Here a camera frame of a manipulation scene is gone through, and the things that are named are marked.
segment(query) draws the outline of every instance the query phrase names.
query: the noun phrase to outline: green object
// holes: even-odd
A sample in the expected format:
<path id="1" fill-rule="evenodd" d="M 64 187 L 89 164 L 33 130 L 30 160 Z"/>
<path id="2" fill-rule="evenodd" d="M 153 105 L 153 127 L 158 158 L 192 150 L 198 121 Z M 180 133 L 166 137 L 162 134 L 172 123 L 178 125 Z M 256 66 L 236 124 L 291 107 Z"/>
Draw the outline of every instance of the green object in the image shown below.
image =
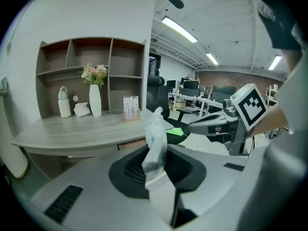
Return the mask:
<path id="1" fill-rule="evenodd" d="M 179 136 L 182 136 L 184 134 L 181 128 L 173 128 L 173 129 L 167 130 L 166 132 L 174 134 L 174 135 L 179 135 Z"/>

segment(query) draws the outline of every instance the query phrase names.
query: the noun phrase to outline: white wall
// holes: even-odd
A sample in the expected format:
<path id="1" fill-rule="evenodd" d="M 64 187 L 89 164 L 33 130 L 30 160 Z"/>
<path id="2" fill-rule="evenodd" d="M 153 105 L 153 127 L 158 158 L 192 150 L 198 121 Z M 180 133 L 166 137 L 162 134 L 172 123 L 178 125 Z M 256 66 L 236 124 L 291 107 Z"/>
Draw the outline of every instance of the white wall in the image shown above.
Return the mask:
<path id="1" fill-rule="evenodd" d="M 9 37 L 4 39 L 0 49 L 0 78 L 8 78 L 9 115 L 16 132 L 40 118 L 35 70 L 42 41 L 52 43 L 94 36 L 140 43 L 147 40 L 148 51 L 153 11 L 154 0 L 33 0 L 16 28 L 9 55 L 5 47 L 16 23 L 9 28 Z"/>
<path id="2" fill-rule="evenodd" d="M 193 76 L 194 72 L 191 68 L 183 65 L 182 63 L 166 58 L 162 56 L 161 62 L 160 62 L 160 72 L 159 75 L 163 77 L 166 80 L 179 80 L 181 81 L 181 78 Z"/>

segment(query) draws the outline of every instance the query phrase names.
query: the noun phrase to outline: brick wall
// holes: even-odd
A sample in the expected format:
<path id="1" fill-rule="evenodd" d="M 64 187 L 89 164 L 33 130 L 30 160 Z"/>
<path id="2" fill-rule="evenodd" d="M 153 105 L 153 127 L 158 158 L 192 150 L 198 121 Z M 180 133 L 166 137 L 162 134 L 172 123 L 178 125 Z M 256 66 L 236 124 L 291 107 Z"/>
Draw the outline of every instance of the brick wall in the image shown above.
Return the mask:
<path id="1" fill-rule="evenodd" d="M 279 88 L 282 85 L 282 82 L 274 79 L 231 72 L 196 72 L 195 79 L 200 80 L 200 85 L 211 86 L 211 89 L 213 85 L 221 85 L 236 87 L 237 91 L 246 84 L 254 83 L 264 97 L 266 87 L 276 84 Z"/>

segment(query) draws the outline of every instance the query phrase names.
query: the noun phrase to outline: pink flower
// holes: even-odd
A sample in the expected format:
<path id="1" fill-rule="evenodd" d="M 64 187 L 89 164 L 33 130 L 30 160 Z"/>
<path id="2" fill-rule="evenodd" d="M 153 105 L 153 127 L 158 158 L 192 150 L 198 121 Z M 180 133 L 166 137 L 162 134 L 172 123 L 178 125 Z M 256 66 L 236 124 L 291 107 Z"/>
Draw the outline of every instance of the pink flower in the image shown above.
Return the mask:
<path id="1" fill-rule="evenodd" d="M 92 74 L 95 74 L 95 72 L 96 72 L 96 71 L 95 71 L 95 67 L 89 68 L 89 72 L 92 73 Z"/>

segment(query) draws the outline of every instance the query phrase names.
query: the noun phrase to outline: white vase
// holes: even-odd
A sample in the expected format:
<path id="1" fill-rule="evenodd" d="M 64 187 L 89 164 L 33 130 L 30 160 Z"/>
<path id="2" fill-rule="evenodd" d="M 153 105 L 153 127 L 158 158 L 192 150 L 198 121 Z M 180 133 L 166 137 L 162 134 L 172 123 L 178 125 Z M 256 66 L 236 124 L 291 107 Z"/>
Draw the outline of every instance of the white vase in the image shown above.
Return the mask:
<path id="1" fill-rule="evenodd" d="M 90 107 L 93 116 L 99 117 L 102 115 L 102 102 L 98 85 L 90 85 L 89 92 Z"/>

